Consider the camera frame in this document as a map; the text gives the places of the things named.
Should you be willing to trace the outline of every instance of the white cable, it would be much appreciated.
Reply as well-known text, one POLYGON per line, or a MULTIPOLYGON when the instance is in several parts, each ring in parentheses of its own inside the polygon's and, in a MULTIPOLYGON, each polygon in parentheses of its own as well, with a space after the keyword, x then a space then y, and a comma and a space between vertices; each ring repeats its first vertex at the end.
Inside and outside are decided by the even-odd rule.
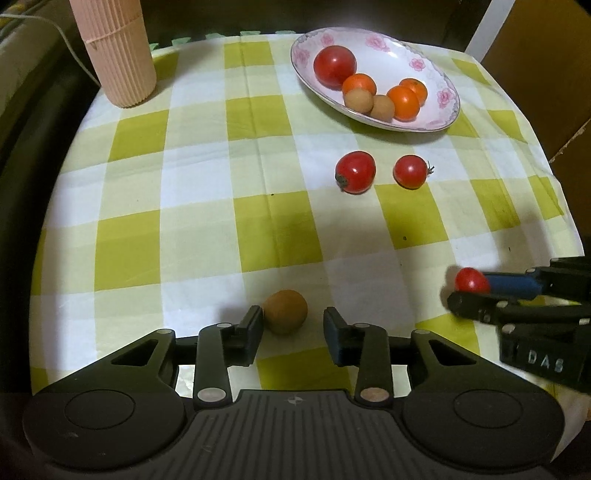
POLYGON ((90 77, 90 79, 95 82, 99 88, 100 88, 100 82, 95 78, 95 76, 84 66, 84 64, 82 63, 81 59, 78 58, 78 55, 76 55, 76 53, 74 52, 74 49, 72 48, 72 45, 70 45, 70 42, 68 41, 66 34, 64 33, 64 31, 61 29, 61 27, 55 23, 53 20, 49 20, 48 18, 44 18, 44 17, 38 17, 36 15, 15 15, 15 14, 0 14, 0 17, 5 17, 5 18, 23 18, 23 19, 27 19, 27 18, 35 18, 36 20, 42 20, 46 23, 49 23, 51 25, 53 25, 54 27, 57 28, 57 31, 60 33, 61 37, 64 39, 64 42, 66 42, 66 47, 68 47, 68 50, 70 50, 70 53, 72 54, 72 56, 74 57, 74 60, 76 60, 76 63, 78 65, 80 65, 80 68, 82 70, 85 71, 85 73, 90 77))

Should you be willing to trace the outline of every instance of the plate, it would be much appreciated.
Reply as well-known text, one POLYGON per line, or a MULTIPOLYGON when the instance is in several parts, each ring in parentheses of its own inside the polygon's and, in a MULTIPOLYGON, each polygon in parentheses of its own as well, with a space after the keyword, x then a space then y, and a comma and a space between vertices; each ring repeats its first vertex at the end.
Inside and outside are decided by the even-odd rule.
POLYGON ((361 123, 402 132, 436 132, 449 127, 460 113, 460 97, 452 81, 418 50, 380 33, 360 28, 321 28, 299 37, 291 46, 291 64, 300 80, 339 112, 361 123), (342 45, 357 59, 357 72, 374 79, 378 94, 385 95, 404 78, 415 78, 427 86, 427 102, 415 120, 375 120, 345 107, 340 90, 331 90, 316 79, 316 55, 329 45, 342 45))

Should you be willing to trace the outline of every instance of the plate rim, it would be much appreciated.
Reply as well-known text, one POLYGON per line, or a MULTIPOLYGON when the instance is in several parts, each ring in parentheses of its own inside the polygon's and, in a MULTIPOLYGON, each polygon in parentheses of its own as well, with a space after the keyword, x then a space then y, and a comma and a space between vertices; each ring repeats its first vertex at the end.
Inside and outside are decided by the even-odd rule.
POLYGON ((353 118, 354 120, 357 120, 360 123, 366 124, 368 125, 368 121, 370 122, 370 126, 376 127, 376 128, 381 128, 381 129, 385 129, 385 130, 390 130, 390 131, 399 131, 399 132, 415 132, 415 133, 432 133, 432 132, 440 132, 442 130, 445 130, 447 128, 449 128, 453 122, 455 122, 459 115, 460 115, 460 108, 461 108, 461 100, 460 100, 460 95, 457 92, 457 89, 455 87, 455 85, 453 84, 453 82, 450 80, 450 78, 445 74, 445 72, 443 72, 437 65, 435 65, 435 63, 430 60, 428 57, 426 57, 423 53, 421 53, 420 51, 416 50, 415 48, 412 48, 410 45, 408 45, 406 42, 402 41, 402 40, 398 40, 397 38, 394 37, 390 37, 389 35, 383 34, 383 33, 379 33, 379 32, 374 32, 372 30, 366 30, 364 28, 357 28, 357 27, 323 27, 323 28, 317 28, 316 30, 311 30, 307 33, 304 33, 302 35, 300 35, 298 38, 296 38, 294 40, 294 42, 291 45, 290 48, 290 60, 291 60, 291 66, 293 67, 296 75, 298 76, 298 78, 301 80, 301 82, 306 85, 312 92, 314 92, 317 96, 319 96, 322 100, 324 100, 328 105, 333 106, 333 105, 338 105, 339 108, 335 108, 335 110, 339 111, 340 109, 346 110, 349 115, 346 115, 344 112, 340 112, 346 116, 349 116, 351 118, 353 118), (410 52, 412 52, 415 55, 418 55, 419 57, 421 57, 423 60, 428 60, 431 65, 433 66, 433 68, 435 69, 435 71, 440 74, 443 79, 445 80, 447 87, 452 90, 452 92, 455 94, 455 98, 457 99, 457 104, 453 109, 452 112, 452 116, 450 117, 450 120, 448 122, 446 122, 445 125, 441 126, 441 127, 437 127, 437 128, 423 128, 423 127, 405 127, 403 125, 393 125, 393 124, 389 124, 386 122, 382 122, 381 120, 376 120, 375 118, 371 118, 370 116, 367 115, 362 115, 361 113, 355 112, 354 110, 351 110, 350 108, 346 107, 345 105, 341 105, 340 103, 335 102, 332 98, 326 96, 323 92, 320 92, 318 90, 316 90, 314 87, 312 87, 312 85, 310 85, 300 74, 300 72, 298 71, 298 69, 296 68, 296 65, 294 63, 294 48, 301 44, 304 43, 308 38, 315 36, 318 33, 327 31, 327 30, 333 30, 333 31, 356 31, 358 33, 367 33, 367 34, 375 34, 375 35, 381 35, 383 38, 387 38, 395 43, 398 43, 400 45, 402 45, 404 48, 406 48, 407 50, 409 50, 410 52))

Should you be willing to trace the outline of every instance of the brown ball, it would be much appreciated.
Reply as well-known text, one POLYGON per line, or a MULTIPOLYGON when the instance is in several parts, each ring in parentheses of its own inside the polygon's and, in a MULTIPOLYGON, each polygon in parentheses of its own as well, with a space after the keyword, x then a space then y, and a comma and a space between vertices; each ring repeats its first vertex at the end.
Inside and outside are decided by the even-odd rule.
POLYGON ((374 96, 362 88, 354 88, 344 95, 345 107, 359 113, 370 113, 374 106, 374 96))
POLYGON ((276 335, 289 335, 302 326, 308 304, 295 290, 281 290, 262 305, 265 326, 276 335))
POLYGON ((394 103, 385 95, 376 95, 369 116, 382 122, 391 122, 394 117, 394 103))

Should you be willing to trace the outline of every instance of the pink ribbed bottle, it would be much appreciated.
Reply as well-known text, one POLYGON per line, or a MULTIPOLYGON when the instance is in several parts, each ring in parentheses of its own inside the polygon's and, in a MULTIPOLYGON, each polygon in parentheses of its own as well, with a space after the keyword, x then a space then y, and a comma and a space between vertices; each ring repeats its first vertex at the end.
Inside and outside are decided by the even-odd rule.
POLYGON ((139 0, 70 0, 107 98, 118 107, 145 100, 156 86, 139 0))

